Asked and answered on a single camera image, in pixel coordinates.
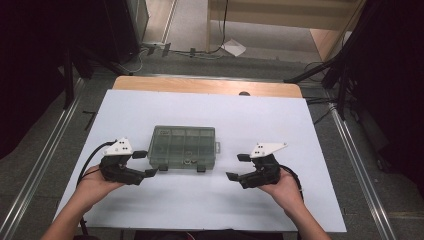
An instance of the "wooden table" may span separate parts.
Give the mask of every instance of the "wooden table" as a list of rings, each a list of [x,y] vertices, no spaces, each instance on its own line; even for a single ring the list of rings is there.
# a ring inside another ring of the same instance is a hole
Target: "wooden table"
[[[229,95],[247,92],[252,96],[302,98],[300,88],[295,84],[239,81],[236,79],[121,76],[116,79],[113,89]]]

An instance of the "white sheet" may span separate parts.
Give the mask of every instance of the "white sheet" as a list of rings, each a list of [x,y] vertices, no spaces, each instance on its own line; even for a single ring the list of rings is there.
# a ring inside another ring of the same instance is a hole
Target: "white sheet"
[[[257,142],[286,142],[274,155],[300,178],[305,203],[324,230],[346,232],[315,129],[304,99],[216,94],[109,90],[87,138],[58,212],[75,189],[78,174],[100,144],[127,137],[134,150],[148,150],[155,125],[215,127],[221,144],[213,170],[158,172],[140,186],[110,193],[85,216],[89,227],[136,229],[236,229],[296,231],[272,198],[242,189],[225,172],[248,173],[253,164],[237,160]],[[90,166],[100,163],[101,151]],[[147,159],[128,167],[149,169]]]

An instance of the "plastic organizer box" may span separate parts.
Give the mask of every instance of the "plastic organizer box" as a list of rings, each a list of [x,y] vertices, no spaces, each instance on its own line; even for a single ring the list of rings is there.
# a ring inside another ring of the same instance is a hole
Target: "plastic organizer box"
[[[215,165],[215,128],[156,126],[150,142],[150,165],[159,171],[197,169],[205,172]]]

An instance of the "metal rail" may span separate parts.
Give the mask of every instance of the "metal rail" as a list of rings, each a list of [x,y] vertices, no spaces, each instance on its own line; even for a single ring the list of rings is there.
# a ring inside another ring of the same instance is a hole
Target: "metal rail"
[[[47,140],[46,145],[41,151],[37,162],[35,163],[31,173],[25,181],[24,186],[14,200],[4,223],[0,228],[0,239],[12,239],[29,203],[31,202],[32,197],[34,196],[35,191],[37,190],[39,183],[41,182],[42,177],[44,176],[44,173],[46,172],[47,167],[49,166],[56,147],[59,144],[60,139],[62,138],[62,135],[72,118],[72,115],[75,112],[84,86],[84,80],[82,78],[78,79],[77,83],[75,84],[75,99],[68,107],[68,109],[62,112],[58,122],[56,123],[56,126],[54,127],[49,139]]]
[[[349,128],[346,122],[341,120],[337,110],[335,109],[335,105],[330,104],[329,107],[330,109],[333,109],[331,110],[331,113],[349,155],[349,159],[352,163],[356,177],[358,178],[359,184],[361,185],[362,191],[374,218],[377,229],[380,233],[381,239],[395,240],[396,236],[393,228],[390,225],[389,218],[387,217],[383,204],[381,203],[380,198],[375,191],[374,185],[368,176],[359,151],[356,148],[356,145],[349,132]]]

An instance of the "forearm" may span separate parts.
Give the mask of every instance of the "forearm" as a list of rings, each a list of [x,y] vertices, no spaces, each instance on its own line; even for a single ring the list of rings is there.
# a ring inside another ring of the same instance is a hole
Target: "forearm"
[[[286,211],[286,213],[296,225],[302,239],[330,239],[305,205],[302,204],[299,207]]]
[[[78,204],[69,201],[41,239],[73,239],[83,215],[84,210]]]

